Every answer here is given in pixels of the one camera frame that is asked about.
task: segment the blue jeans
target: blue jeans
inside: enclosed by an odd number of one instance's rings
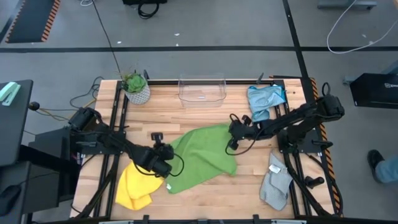
[[[379,162],[376,176],[383,183],[398,181],[398,156]]]

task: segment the green cloth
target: green cloth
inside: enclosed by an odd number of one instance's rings
[[[228,124],[199,128],[185,133],[171,143],[174,153],[182,157],[184,170],[178,177],[166,178],[169,193],[176,194],[222,173],[236,174],[234,156],[225,153],[225,147],[231,139]],[[176,175],[182,168],[182,161],[175,156],[168,163]]]

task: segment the succulent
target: succulent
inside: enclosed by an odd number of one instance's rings
[[[128,93],[139,93],[147,84],[145,78],[136,72],[123,74],[121,77],[123,80],[123,89]]]

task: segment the white pot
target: white pot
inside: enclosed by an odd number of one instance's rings
[[[126,97],[129,98],[130,102],[135,105],[142,105],[148,102],[150,98],[150,89],[148,84],[139,93],[128,93],[125,91]]]

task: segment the floor mat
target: floor mat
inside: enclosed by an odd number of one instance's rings
[[[6,43],[45,42],[59,7],[60,0],[23,0]]]

